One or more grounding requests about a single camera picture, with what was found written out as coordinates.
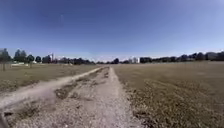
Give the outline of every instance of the blue sky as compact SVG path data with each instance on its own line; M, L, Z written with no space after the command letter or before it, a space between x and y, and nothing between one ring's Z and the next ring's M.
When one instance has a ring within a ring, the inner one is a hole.
M111 60L224 50L223 0L0 0L14 55Z

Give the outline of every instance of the distant building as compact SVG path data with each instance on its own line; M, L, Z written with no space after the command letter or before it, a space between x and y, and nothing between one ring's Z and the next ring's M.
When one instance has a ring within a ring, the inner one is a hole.
M128 61L129 61L130 64L137 64L137 63L139 63L139 59L136 58L136 57L130 58Z

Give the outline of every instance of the dirt path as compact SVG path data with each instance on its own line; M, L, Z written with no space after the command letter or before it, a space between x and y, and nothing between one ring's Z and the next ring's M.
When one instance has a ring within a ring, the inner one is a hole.
M112 68L79 81L68 97L41 101L38 114L17 122L15 128L130 128L140 127L132 116L125 91Z
M7 93L4 95L1 95L0 97L0 110L8 107L10 105L17 104L21 101L30 99L30 100L35 100L35 99L46 99L46 98L51 98L53 94L53 90L67 84L68 82L72 80L76 80L80 77L83 77L85 75L88 75L92 72L95 72L97 69L93 69L89 72L80 74L80 75L75 75L75 76L70 76L70 77L63 77L59 78L57 80L51 80L48 82L39 82L37 84L29 85L23 88L20 88L19 90L12 92L12 93Z

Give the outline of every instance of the tree line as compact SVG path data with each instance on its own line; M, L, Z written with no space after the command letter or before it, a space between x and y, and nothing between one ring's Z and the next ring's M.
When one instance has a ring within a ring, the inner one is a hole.
M34 57L32 54L27 55L25 50L17 50L15 52L14 57L12 58L7 49L1 49L0 50L0 63L3 64L3 70L5 70L5 64L8 62L16 61L18 63L28 63L30 64L30 67L32 67L32 63L35 61L36 63L61 63L61 64L95 64L93 61L89 61L87 59L82 59L82 58L61 58L61 59L53 59L50 55L40 57L36 56Z
M135 60L129 59L124 61L119 61L118 58L113 61L97 62L97 64L130 64L136 63ZM162 63L162 62L189 62L189 61L224 61L224 51L222 52L207 52L207 53L193 53L190 55L183 54L179 57L171 56L171 57L160 57L160 58L151 58L151 57L140 57L139 63Z
M160 57L160 58L150 58L150 57L140 57L140 63L151 63L151 62L188 62L188 61L224 61L224 51L223 52L207 52L203 54L202 52L193 53L190 55L181 55L179 57Z

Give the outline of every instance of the lawn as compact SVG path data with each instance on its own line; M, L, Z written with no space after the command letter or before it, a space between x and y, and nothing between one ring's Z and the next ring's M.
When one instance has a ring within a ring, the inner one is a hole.
M6 71L0 70L0 93L14 91L18 87L26 86L38 81L46 81L63 76L80 74L97 68L96 65L59 65L59 64L35 64L29 66L10 67Z
M152 128L224 127L224 63L116 65L134 115Z

